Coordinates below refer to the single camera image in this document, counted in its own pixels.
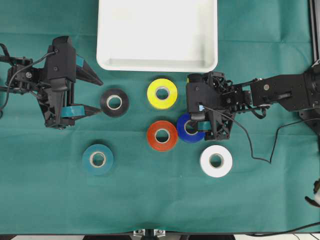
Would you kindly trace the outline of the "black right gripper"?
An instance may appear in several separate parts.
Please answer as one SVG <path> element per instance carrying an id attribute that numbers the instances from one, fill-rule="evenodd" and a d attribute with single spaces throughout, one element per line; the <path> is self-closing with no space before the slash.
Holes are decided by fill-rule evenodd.
<path id="1" fill-rule="evenodd" d="M 203 104 L 210 108 L 205 111 L 207 121 L 191 121 L 191 127 L 195 132 L 205 132 L 206 141 L 228 140 L 236 113 L 252 104 L 251 92 L 240 84 L 234 85 L 222 72 L 208 72 L 204 80 L 209 85 L 210 97 Z"/>

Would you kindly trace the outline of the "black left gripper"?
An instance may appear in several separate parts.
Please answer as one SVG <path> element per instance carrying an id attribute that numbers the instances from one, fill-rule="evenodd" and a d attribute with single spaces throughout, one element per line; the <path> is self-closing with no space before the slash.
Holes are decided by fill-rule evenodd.
<path id="1" fill-rule="evenodd" d="M 82 104 L 65 106 L 66 95 L 74 93 L 76 80 L 98 86 L 104 84 L 86 60 L 78 54 L 75 57 L 75 72 L 51 79 L 45 72 L 38 73 L 37 101 L 44 117 L 45 127 L 65 129 L 75 125 L 74 119 L 90 117 L 102 111 L 100 108 Z"/>

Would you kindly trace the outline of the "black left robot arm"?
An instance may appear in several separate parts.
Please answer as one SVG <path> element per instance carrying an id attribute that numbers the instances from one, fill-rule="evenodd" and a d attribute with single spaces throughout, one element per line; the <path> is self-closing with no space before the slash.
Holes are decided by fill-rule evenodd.
<path id="1" fill-rule="evenodd" d="M 47 128 L 65 129 L 74 126 L 76 120 L 101 112 L 99 108 L 75 103 L 77 80 L 98 86 L 103 82 L 71 44 L 52 44 L 47 53 L 36 61 L 12 57 L 4 44 L 0 47 L 3 50 L 1 62 L 11 66 L 1 92 L 34 95 Z"/>

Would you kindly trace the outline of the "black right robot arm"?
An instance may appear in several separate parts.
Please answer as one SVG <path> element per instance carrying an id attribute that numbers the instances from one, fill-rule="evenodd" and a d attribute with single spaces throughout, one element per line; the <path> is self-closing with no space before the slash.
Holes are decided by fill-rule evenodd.
<path id="1" fill-rule="evenodd" d="M 301 74 L 255 78 L 234 84 L 222 72 L 193 73 L 187 77 L 187 111 L 194 122 L 209 122 L 205 140 L 230 137 L 236 114 L 250 112 L 258 119 L 272 104 L 280 104 L 299 117 L 317 135 L 320 133 L 320 68 L 313 66 Z"/>

